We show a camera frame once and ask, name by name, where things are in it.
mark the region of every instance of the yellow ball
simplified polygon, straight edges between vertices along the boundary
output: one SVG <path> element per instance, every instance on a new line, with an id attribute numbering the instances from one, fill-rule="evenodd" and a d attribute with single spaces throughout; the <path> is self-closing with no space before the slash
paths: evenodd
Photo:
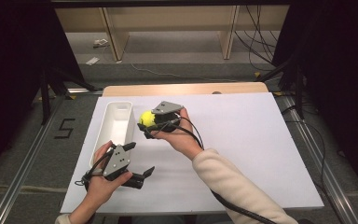
<path id="1" fill-rule="evenodd" d="M 155 125 L 155 114 L 152 114 L 151 110 L 145 111 L 141 117 L 139 118 L 139 123 L 143 124 L 146 127 L 150 127 L 152 125 Z"/>

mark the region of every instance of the gray carpet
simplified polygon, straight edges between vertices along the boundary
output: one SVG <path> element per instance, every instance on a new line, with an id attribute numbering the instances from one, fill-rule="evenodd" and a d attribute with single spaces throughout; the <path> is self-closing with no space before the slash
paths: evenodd
<path id="1" fill-rule="evenodd" d="M 255 71 L 257 71 L 250 64 L 136 64 L 135 66 L 149 69 L 159 74 L 175 74 L 181 77 L 138 71 L 130 64 L 124 63 L 94 64 L 93 66 L 81 64 L 80 68 L 87 82 L 96 87 L 131 84 L 222 82 L 222 80 L 217 80 L 222 78 L 253 81 L 255 80 Z M 264 64 L 256 64 L 256 66 L 269 69 Z M 271 90 L 277 89 L 276 80 L 267 84 Z M 73 83 L 67 83 L 67 86 L 69 88 L 78 88 Z M 276 98 L 281 110 L 287 107 L 284 101 L 285 97 L 287 96 Z M 7 223 L 54 222 L 55 217 L 60 212 L 66 188 L 75 169 L 97 98 L 98 95 L 81 94 L 74 100 L 68 99 L 62 103 L 59 113 L 54 118 L 48 131 L 45 143 L 24 182 L 24 187 L 7 217 Z M 311 99 L 306 96 L 303 102 L 306 103 L 304 105 L 304 115 L 307 123 L 315 127 L 321 135 L 313 129 L 310 130 L 318 145 L 321 146 L 324 142 L 326 161 L 336 175 L 339 184 L 347 193 L 353 209 L 358 214 L 358 178 L 346 159 L 337 154 L 339 150 L 337 143 L 324 125 L 323 119 L 317 114 L 317 108 L 314 107 Z M 291 120 L 289 113 L 283 115 L 285 120 Z M 64 119 L 67 119 L 67 121 L 63 127 L 73 129 L 68 138 L 60 138 L 68 134 L 68 131 L 60 131 Z M 27 154 L 40 128 L 41 120 L 42 106 L 36 97 L 27 119 L 20 126 L 18 134 L 13 136 L 11 148 L 5 151 L 0 158 L 0 198 L 20 168 L 21 161 Z M 319 183 L 321 174 L 315 166 L 296 125 L 294 123 L 288 123 L 287 125 L 312 179 Z M 287 212 L 294 218 L 307 218 L 314 223 L 339 223 L 332 206 L 327 201 L 328 196 L 321 191 L 320 193 L 324 200 L 324 208 L 309 211 L 288 210 Z M 112 221 L 111 217 L 97 216 L 94 223 L 109 223 L 109 221 Z"/>

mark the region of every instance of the floor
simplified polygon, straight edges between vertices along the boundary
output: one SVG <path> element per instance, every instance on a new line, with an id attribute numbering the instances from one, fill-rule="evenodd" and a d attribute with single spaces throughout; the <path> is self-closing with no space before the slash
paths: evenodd
<path id="1" fill-rule="evenodd" d="M 270 45 L 274 45 L 275 37 L 279 36 L 279 32 L 272 33 L 262 33 Z M 105 34 L 67 36 L 85 79 L 95 85 L 111 85 L 112 80 L 125 85 L 159 83 L 162 79 L 166 83 L 228 79 L 220 76 L 221 71 L 229 74 L 246 71 L 242 77 L 230 75 L 229 79 L 252 81 L 256 73 L 265 74 L 267 71 L 264 70 L 272 68 L 264 60 L 250 54 L 236 36 L 230 59 L 224 60 L 215 32 L 133 33 L 120 62 L 113 60 L 110 48 L 92 47 L 94 40 L 106 38 Z M 263 57 L 269 56 L 266 53 L 268 50 L 253 42 L 244 32 L 240 32 L 239 36 L 248 45 L 252 44 L 253 49 Z M 99 61 L 86 65 L 93 57 Z M 275 77 L 266 84 L 271 91 L 275 91 L 278 81 L 279 78 Z M 68 87 L 78 88 L 71 83 Z M 55 97 L 53 92 L 50 95 L 55 112 L 49 126 L 44 128 L 40 125 L 42 105 L 36 95 L 27 119 L 19 127 L 18 134 L 13 136 L 10 148 L 0 158 L 0 223 L 53 223 L 60 213 L 71 172 L 75 169 L 79 149 L 87 133 L 92 108 L 99 95 L 83 93 L 63 98 Z M 345 155 L 339 151 L 323 118 L 319 117 L 312 99 L 305 93 L 305 120 L 299 119 L 295 110 L 287 109 L 294 104 L 290 92 L 276 95 L 276 102 L 287 120 L 288 129 L 310 176 L 316 185 L 322 185 L 318 190 L 325 204 L 321 209 L 292 209 L 286 212 L 296 219 L 307 218 L 314 223 L 358 223 L 358 178 Z M 65 125 L 70 125 L 74 131 L 68 133 L 63 129 Z M 93 223 L 114 223 L 116 220 L 116 217 L 97 216 Z M 127 218 L 120 220 L 121 223 L 126 221 Z"/>

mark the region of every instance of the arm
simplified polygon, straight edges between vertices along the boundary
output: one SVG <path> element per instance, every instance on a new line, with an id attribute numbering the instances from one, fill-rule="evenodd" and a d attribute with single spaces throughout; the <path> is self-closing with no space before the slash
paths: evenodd
<path id="1" fill-rule="evenodd" d="M 180 116 L 189 119 L 187 111 L 182 109 Z M 180 126 L 192 132 L 191 124 L 182 119 Z M 157 139 L 168 141 L 177 151 L 193 162 L 193 168 L 200 179 L 226 201 L 238 207 L 266 217 L 276 223 L 296 223 L 287 216 L 270 197 L 244 176 L 237 167 L 221 157 L 213 149 L 203 150 L 192 136 L 180 130 L 172 133 L 152 132 Z M 235 223 L 258 223 L 258 221 L 227 209 Z"/>
<path id="2" fill-rule="evenodd" d="M 109 141 L 101 146 L 101 148 L 95 152 L 94 161 L 100 159 L 101 156 L 112 146 L 112 144 L 113 143 Z M 101 167 L 103 167 L 103 162 L 97 166 L 97 168 Z M 59 216 L 56 219 L 56 223 L 86 223 L 94 215 L 98 208 L 110 199 L 113 192 L 119 186 L 127 182 L 131 177 L 131 172 L 124 173 L 113 181 L 106 180 L 103 176 L 93 176 L 89 182 L 89 190 L 87 191 L 86 197 L 83 199 L 81 204 L 69 216 Z"/>

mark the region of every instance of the hand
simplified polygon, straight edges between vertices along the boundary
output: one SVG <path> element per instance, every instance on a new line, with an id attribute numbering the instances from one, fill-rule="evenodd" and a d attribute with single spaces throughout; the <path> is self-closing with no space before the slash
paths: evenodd
<path id="1" fill-rule="evenodd" d="M 94 154 L 94 162 L 100 159 L 112 145 L 112 141 L 109 141 L 101 146 Z M 97 168 L 103 167 L 105 162 L 102 161 L 97 165 Z M 131 177 L 131 172 L 126 172 L 113 181 L 105 179 L 102 175 L 93 176 L 89 182 L 89 190 L 83 202 L 69 215 L 71 223 L 86 223 L 98 208 L 110 199 L 113 192 Z"/>
<path id="2" fill-rule="evenodd" d="M 185 108 L 179 111 L 179 115 L 183 118 L 180 121 L 180 127 L 187 129 L 193 133 L 193 126 L 186 119 L 190 120 Z M 199 146 L 197 141 L 188 133 L 182 130 L 176 129 L 171 133 L 153 131 L 151 134 L 157 139 L 164 139 L 171 144 L 171 146 L 183 153 L 189 159 L 193 160 L 200 152 L 202 148 Z"/>

